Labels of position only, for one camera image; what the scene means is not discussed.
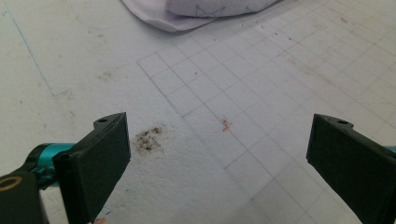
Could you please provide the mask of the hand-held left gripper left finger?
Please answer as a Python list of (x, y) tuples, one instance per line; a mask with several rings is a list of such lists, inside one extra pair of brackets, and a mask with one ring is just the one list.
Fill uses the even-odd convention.
[(52, 158), (69, 224), (93, 222), (131, 160), (127, 115), (103, 117)]

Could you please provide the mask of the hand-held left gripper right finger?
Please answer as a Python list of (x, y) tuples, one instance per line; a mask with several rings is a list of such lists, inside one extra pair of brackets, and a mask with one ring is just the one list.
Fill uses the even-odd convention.
[(381, 146), (350, 122), (316, 114), (306, 159), (362, 224), (396, 222), (396, 146)]

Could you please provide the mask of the lilac printed towel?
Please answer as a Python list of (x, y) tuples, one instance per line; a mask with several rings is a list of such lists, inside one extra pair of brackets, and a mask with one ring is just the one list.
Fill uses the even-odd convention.
[(218, 18), (263, 11), (280, 0), (121, 0), (141, 21), (169, 33), (183, 32)]

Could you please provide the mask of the white foam mat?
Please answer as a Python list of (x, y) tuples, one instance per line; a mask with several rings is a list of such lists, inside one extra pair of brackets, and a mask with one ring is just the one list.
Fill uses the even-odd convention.
[(100, 224), (360, 224), (305, 158), (312, 119), (396, 145), (396, 0), (282, 0), (169, 34), (122, 0), (0, 0), (0, 175), (128, 117)]

